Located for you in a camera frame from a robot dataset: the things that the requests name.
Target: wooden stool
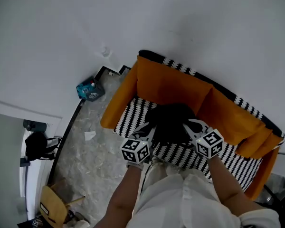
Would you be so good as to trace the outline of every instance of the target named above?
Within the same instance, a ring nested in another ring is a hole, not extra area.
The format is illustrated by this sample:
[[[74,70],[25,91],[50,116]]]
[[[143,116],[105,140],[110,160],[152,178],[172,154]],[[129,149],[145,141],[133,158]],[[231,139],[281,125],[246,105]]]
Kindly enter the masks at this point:
[[[79,202],[85,198],[82,196],[70,203],[64,201],[54,192],[53,187],[63,182],[65,179],[53,186],[44,186],[42,188],[39,210],[44,219],[54,228],[61,228],[66,220],[68,210],[71,204]]]

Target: black backpack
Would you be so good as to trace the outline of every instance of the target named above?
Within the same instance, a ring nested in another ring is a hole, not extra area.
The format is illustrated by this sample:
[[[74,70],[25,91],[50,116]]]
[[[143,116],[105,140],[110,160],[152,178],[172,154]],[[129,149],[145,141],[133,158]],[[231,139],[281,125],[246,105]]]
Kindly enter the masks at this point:
[[[58,139],[58,144],[48,147],[48,140]],[[26,156],[28,161],[39,160],[53,160],[55,158],[54,150],[61,142],[61,138],[49,138],[47,139],[43,133],[36,132],[31,134],[26,140],[27,146]]]

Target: chair leg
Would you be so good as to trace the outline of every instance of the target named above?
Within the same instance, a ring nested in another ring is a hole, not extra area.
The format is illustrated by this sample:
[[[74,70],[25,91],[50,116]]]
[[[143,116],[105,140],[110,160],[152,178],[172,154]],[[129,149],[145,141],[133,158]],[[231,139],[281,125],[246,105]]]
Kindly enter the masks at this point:
[[[76,200],[74,200],[72,202],[67,203],[66,206],[70,206],[70,205],[72,205],[74,203],[77,203],[77,202],[79,202],[81,200],[84,200],[84,199],[85,199],[85,196],[82,196],[81,198],[78,198],[78,199],[76,199]]]
[[[53,189],[53,187],[55,187],[56,185],[61,184],[61,183],[64,182],[65,180],[66,180],[65,178],[61,179],[60,181],[58,181],[58,182],[54,183],[52,186],[50,186],[50,188]]]

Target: paper on floor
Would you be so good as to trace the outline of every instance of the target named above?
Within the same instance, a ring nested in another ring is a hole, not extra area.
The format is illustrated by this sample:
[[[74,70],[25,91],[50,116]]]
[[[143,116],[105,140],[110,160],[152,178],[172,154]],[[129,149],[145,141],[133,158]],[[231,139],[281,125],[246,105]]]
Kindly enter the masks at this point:
[[[85,132],[85,141],[89,141],[91,139],[93,139],[96,135],[95,131],[91,131],[91,132]]]

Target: gray marble floor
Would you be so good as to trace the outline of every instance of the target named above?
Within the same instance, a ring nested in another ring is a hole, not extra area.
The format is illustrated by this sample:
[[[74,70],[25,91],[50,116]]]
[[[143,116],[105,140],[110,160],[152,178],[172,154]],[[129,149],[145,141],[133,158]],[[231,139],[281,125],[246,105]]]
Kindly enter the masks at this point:
[[[105,95],[95,102],[84,103],[55,169],[54,180],[65,177],[74,199],[86,196],[71,209],[80,212],[92,226],[105,214],[109,199],[126,172],[119,151],[123,138],[100,126],[100,119],[121,79],[118,75],[103,73],[100,83]],[[85,141],[84,133],[88,131],[96,131],[96,136]],[[60,192],[60,195],[69,199],[65,193]]]

